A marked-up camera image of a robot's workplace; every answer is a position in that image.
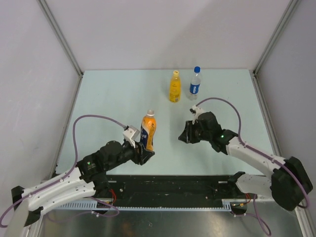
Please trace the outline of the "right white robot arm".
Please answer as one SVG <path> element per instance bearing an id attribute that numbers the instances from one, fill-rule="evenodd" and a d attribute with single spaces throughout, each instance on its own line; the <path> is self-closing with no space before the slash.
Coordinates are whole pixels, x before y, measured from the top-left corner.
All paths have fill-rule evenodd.
<path id="1" fill-rule="evenodd" d="M 259 170 L 262 176 L 238 172 L 228 185 L 228 193 L 239 198 L 252 193 L 272 198 L 283 209 L 292 211 L 308 198 L 313 185 L 299 159 L 268 155 L 241 141 L 239 134 L 223 129 L 212 112 L 193 107 L 192 120 L 185 123 L 178 139 L 186 144 L 208 142 L 213 150 L 238 158 Z"/>

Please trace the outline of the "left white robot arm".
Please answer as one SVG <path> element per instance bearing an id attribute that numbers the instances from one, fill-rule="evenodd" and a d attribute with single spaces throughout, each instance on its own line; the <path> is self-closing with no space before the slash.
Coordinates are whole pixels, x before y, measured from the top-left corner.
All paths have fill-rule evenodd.
<path id="1" fill-rule="evenodd" d="M 26 198 L 28 215 L 23 226 L 29 226 L 52 209 L 80 198 L 104 197 L 111 186 L 106 173 L 128 161 L 144 165 L 155 152 L 136 142 L 110 141 L 98 151 L 85 156 L 70 169 L 40 185 L 24 189 L 17 186 L 11 190 L 12 199 Z"/>

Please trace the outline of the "orange Pocari Sweat bottle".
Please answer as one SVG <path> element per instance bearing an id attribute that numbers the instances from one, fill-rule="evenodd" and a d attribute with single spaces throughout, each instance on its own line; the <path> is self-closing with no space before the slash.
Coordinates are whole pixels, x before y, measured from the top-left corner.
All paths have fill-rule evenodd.
<path id="1" fill-rule="evenodd" d="M 140 142 L 144 145 L 146 150 L 153 151 L 154 134 L 157 128 L 154 110 L 148 110 L 142 119 L 140 130 Z"/>

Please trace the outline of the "yellow juice bottle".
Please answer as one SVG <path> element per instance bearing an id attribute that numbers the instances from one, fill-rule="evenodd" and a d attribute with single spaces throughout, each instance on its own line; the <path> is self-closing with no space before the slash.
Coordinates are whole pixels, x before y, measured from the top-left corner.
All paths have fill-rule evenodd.
<path id="1" fill-rule="evenodd" d="M 181 98 L 181 79 L 179 71 L 174 71 L 170 80 L 169 101 L 177 103 Z"/>

